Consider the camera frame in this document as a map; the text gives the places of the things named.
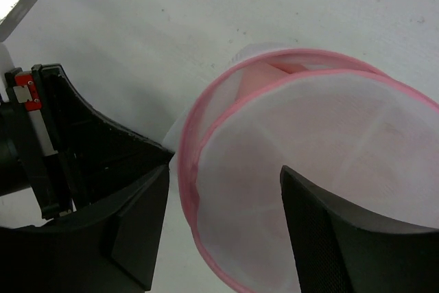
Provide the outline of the white mesh laundry bag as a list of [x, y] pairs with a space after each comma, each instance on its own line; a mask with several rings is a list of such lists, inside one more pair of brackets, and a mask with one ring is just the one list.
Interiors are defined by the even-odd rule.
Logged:
[[[254, 62], [309, 71], [236, 102]], [[195, 245], [236, 292], [301, 292], [281, 194], [288, 166], [369, 211], [438, 229], [438, 105], [331, 51], [243, 48], [163, 141]]]

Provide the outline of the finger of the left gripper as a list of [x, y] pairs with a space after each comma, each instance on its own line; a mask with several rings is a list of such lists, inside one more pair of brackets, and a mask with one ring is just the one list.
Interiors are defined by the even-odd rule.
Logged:
[[76, 207], [93, 204], [170, 162], [168, 149], [94, 109], [61, 65], [41, 66], [40, 87], [45, 125]]

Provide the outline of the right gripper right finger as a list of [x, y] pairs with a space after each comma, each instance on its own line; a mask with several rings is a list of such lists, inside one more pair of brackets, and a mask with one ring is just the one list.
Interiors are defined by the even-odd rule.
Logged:
[[438, 229], [388, 218], [281, 170], [301, 292], [437, 292]]

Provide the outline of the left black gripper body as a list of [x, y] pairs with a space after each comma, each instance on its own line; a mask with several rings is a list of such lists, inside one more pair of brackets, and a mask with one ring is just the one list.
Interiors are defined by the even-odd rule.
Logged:
[[8, 101], [1, 101], [1, 194], [30, 188], [42, 218], [73, 211], [60, 155], [42, 114], [43, 102], [32, 71], [14, 68], [5, 74]]

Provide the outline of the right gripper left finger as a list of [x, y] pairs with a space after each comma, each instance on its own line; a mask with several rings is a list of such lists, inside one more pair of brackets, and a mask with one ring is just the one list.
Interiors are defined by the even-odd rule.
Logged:
[[1, 229], [2, 292], [147, 292], [169, 191], [159, 166], [44, 226]]

